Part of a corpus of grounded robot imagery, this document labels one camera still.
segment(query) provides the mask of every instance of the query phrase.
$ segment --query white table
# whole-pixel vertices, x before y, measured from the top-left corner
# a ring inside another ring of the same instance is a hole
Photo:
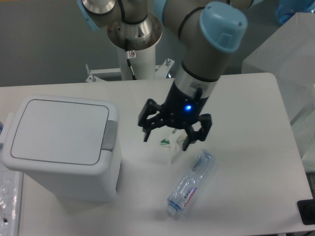
[[[245,236],[314,230],[296,202],[312,197],[276,79],[271,74],[222,76],[204,112],[213,126],[205,142],[170,160],[159,142],[171,128],[137,126],[147,98],[162,103],[172,80],[0,88],[0,120],[29,94],[111,100],[120,111],[123,165],[118,198],[109,204],[57,199],[25,176],[20,236]],[[173,220],[166,198],[194,156],[206,148],[217,165],[189,212]]]

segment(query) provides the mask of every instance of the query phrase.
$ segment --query light blue joint cap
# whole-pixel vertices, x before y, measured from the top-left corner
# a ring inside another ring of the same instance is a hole
[[[167,0],[154,0],[154,11],[156,12],[158,19],[163,23],[163,25],[165,25],[163,22],[163,13],[166,2]]]
[[[77,4],[79,6],[79,9],[80,9],[82,15],[84,16],[84,19],[87,21],[87,24],[90,27],[90,29],[91,30],[99,30],[99,27],[97,27],[97,25],[94,23],[94,21],[90,18],[90,16],[88,15],[86,10],[84,9],[81,0],[77,0]]]
[[[216,1],[207,4],[199,18],[205,38],[224,53],[233,53],[239,48],[247,24],[241,11]]]

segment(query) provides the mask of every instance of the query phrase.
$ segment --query power strip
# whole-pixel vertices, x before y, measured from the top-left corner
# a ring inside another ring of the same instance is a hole
[[[12,118],[10,114],[5,124],[10,125]],[[4,129],[0,139],[4,139]],[[18,236],[22,183],[23,173],[9,170],[0,161],[0,236]]]

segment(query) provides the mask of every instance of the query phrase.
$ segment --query blue led light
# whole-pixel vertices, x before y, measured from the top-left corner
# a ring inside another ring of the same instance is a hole
[[[191,110],[191,105],[186,105],[185,106],[185,111],[189,112]]]

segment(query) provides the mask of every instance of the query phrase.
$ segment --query bottle label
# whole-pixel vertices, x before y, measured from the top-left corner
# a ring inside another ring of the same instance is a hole
[[[195,193],[195,191],[197,190],[196,187],[191,188],[190,190],[188,190],[187,194],[185,194],[184,198],[183,198],[183,207],[186,207],[188,202],[190,201],[190,199],[192,198],[193,194]]]

